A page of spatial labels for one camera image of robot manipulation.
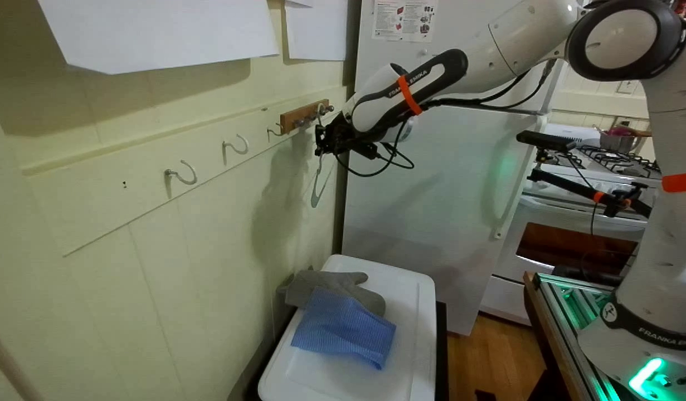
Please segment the wooden peg rack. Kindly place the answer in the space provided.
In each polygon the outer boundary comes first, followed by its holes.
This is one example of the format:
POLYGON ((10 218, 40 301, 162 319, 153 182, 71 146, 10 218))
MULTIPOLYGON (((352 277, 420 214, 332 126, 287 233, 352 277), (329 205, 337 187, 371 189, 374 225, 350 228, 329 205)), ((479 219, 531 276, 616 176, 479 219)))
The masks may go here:
POLYGON ((278 127, 280 134, 291 134, 294 130, 302 129, 310 124, 315 124, 326 114, 330 114, 334 111, 335 107, 330 103, 329 99, 321 99, 305 106, 298 107, 297 109, 284 112, 279 115, 278 127))

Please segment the small white paper sheet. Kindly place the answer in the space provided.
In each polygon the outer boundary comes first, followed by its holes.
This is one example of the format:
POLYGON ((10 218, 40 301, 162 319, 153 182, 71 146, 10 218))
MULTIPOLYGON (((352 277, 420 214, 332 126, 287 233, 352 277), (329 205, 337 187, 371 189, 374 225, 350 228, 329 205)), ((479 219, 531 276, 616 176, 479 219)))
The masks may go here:
POLYGON ((348 11, 349 0, 285 0, 289 58, 346 60, 348 11))

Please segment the white refrigerator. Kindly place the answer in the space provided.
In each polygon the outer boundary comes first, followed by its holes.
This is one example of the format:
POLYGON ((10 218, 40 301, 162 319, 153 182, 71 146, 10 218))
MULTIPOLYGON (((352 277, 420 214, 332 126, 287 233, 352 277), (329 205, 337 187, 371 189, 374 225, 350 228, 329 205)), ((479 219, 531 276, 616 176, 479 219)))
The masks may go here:
POLYGON ((495 223, 495 164, 511 113, 549 114, 565 40, 583 0, 439 0, 429 43, 371 38, 373 0, 363 0, 356 97, 394 82, 391 64, 411 73, 460 49, 468 69, 434 96, 434 106, 388 140, 414 168, 389 167, 371 178, 371 160, 351 153, 342 251, 421 272, 447 305, 448 328, 468 335, 500 257, 495 223))

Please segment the printed notice sheet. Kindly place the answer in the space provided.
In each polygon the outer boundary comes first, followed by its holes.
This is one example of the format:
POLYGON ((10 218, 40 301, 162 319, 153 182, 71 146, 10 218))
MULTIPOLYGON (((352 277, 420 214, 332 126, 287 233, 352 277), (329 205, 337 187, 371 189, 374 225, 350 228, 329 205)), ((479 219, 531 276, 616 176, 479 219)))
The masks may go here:
POLYGON ((371 38, 429 43, 439 0, 373 0, 371 38))

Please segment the grey oven mitt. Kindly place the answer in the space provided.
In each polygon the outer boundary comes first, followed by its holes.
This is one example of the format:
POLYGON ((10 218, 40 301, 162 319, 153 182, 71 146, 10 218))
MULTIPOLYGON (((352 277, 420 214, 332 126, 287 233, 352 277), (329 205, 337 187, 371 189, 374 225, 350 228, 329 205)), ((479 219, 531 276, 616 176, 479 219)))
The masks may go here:
POLYGON ((386 312, 384 298, 376 292, 360 287, 368 279, 369 276, 365 272, 299 271, 279 285, 276 292, 282 295, 285 304, 305 308, 314 290, 320 287, 336 295, 352 297, 366 310, 383 317, 386 312))

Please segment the blue cloth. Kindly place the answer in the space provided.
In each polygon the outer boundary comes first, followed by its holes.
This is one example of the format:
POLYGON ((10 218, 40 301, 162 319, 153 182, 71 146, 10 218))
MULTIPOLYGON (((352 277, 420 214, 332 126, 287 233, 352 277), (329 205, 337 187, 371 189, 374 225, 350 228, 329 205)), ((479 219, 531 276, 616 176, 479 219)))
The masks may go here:
POLYGON ((292 347, 358 359, 376 370, 388 362, 396 325, 353 297, 315 287, 294 331, 292 347))

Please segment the large white paper sheet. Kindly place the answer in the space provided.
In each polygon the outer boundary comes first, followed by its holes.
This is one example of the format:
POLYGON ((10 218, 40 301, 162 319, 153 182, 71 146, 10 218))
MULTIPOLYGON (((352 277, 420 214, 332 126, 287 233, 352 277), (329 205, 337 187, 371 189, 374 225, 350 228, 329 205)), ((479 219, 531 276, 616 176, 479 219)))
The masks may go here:
POLYGON ((266 0, 38 0, 65 61, 108 75, 273 56, 266 0))

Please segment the white storage bin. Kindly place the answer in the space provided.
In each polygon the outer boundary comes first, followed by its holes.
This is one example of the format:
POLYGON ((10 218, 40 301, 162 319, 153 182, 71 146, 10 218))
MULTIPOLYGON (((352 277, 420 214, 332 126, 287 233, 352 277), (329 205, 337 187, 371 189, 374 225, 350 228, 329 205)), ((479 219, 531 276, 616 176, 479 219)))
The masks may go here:
POLYGON ((419 272, 333 255, 323 269, 365 272, 362 287, 386 300, 396 325, 385 367, 292 346, 304 312, 295 312, 257 385, 262 401, 434 401, 437 361, 435 285, 419 272))

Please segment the oven door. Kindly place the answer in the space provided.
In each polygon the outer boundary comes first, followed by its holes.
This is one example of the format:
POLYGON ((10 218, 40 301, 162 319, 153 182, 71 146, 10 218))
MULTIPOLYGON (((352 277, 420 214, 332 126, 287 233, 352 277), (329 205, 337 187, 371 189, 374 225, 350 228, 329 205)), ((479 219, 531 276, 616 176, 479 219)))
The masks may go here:
POLYGON ((587 204, 521 196, 481 311, 529 325, 525 272, 618 285, 635 262, 645 226, 634 214, 610 218, 587 204))

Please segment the white gas stove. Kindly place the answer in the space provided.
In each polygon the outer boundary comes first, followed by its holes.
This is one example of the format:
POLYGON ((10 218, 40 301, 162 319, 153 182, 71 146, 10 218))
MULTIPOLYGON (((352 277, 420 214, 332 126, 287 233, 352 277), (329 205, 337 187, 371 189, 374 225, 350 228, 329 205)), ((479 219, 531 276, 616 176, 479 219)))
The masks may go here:
MULTIPOLYGON (((602 132, 595 127, 549 124, 543 132, 571 140, 575 147, 547 150, 541 170, 592 186, 595 192, 624 195, 641 186, 639 200, 654 204, 661 173, 652 153, 603 148, 602 132)), ((638 256, 648 220, 630 208, 613 217, 604 210, 602 204, 546 181, 526 181, 481 311, 528 325, 525 272, 617 285, 638 256)))

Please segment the metal pot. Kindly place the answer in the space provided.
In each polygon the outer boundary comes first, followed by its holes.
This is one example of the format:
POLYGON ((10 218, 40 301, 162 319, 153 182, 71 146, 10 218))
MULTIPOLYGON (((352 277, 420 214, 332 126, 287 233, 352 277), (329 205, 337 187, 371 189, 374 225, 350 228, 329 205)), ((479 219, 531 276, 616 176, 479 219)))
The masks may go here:
POLYGON ((631 153, 638 149, 644 139, 653 136, 648 130, 631 129, 626 125, 615 125, 607 130, 599 130, 600 147, 616 153, 631 153))

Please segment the stove burner grates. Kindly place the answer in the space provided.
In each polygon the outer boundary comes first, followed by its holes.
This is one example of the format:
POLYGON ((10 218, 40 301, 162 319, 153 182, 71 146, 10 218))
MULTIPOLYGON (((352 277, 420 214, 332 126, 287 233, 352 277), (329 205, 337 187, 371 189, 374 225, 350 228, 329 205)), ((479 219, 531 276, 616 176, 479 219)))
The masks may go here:
POLYGON ((612 174, 615 176, 661 180, 661 172, 656 162, 643 158, 636 153, 622 153, 607 150, 591 144, 577 143, 570 151, 548 150, 549 162, 559 167, 579 170, 588 177, 590 173, 612 174))

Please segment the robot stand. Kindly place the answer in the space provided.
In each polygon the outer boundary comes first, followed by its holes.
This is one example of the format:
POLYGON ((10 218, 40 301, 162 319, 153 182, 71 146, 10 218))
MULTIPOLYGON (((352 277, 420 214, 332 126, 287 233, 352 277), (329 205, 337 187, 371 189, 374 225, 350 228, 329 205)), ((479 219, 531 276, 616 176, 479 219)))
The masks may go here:
POLYGON ((578 343, 609 287, 539 272, 523 280, 524 308, 546 364, 528 401, 646 401, 595 368, 578 343))

